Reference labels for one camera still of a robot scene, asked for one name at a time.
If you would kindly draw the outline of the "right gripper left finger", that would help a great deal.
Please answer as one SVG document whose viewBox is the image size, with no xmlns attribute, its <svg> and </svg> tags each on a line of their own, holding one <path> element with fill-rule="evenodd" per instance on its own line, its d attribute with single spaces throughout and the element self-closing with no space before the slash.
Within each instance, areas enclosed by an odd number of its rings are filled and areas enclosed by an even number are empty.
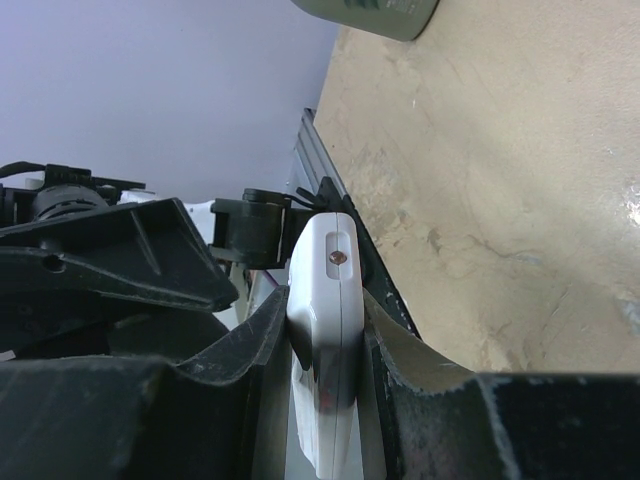
<svg viewBox="0 0 640 480">
<path fill-rule="evenodd" d="M 288 289 L 185 362 L 70 357 L 1 366 L 5 479 L 280 479 Z"/>
</svg>

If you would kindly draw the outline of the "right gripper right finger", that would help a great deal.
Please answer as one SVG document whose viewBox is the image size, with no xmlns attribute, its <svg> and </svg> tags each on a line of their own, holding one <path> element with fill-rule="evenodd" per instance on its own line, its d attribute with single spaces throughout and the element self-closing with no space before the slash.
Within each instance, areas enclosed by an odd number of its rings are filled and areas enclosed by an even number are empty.
<svg viewBox="0 0 640 480">
<path fill-rule="evenodd" d="M 635 479 L 639 379 L 475 373 L 364 299 L 368 479 Z"/>
</svg>

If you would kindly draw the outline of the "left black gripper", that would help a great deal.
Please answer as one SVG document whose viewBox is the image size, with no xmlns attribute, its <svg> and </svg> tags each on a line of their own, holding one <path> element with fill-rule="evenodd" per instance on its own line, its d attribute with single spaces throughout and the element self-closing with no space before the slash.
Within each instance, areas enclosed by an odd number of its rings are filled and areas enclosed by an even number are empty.
<svg viewBox="0 0 640 480">
<path fill-rule="evenodd" d="M 1 178 L 35 172 L 32 187 L 1 185 L 2 293 L 86 291 L 205 312 L 237 300 L 179 200 L 115 206 L 146 184 L 64 165 L 13 162 Z"/>
</svg>

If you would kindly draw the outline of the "white remote control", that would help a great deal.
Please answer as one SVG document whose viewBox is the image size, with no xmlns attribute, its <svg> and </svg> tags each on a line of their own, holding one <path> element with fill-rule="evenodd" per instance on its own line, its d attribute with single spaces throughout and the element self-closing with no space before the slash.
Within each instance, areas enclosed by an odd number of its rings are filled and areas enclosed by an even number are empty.
<svg viewBox="0 0 640 480">
<path fill-rule="evenodd" d="M 292 406 L 301 452 L 318 479 L 361 479 L 355 436 L 365 289 L 351 216 L 320 213 L 307 222 L 292 252 L 288 287 Z"/>
</svg>

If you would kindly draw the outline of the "dark green sauce bottle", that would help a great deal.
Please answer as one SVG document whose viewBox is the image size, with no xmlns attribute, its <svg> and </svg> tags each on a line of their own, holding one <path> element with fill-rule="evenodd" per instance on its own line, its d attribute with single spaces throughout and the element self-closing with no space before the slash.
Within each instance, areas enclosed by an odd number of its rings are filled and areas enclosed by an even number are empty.
<svg viewBox="0 0 640 480">
<path fill-rule="evenodd" d="M 304 12 L 336 24 L 408 42 L 426 28 L 438 0 L 292 0 Z"/>
</svg>

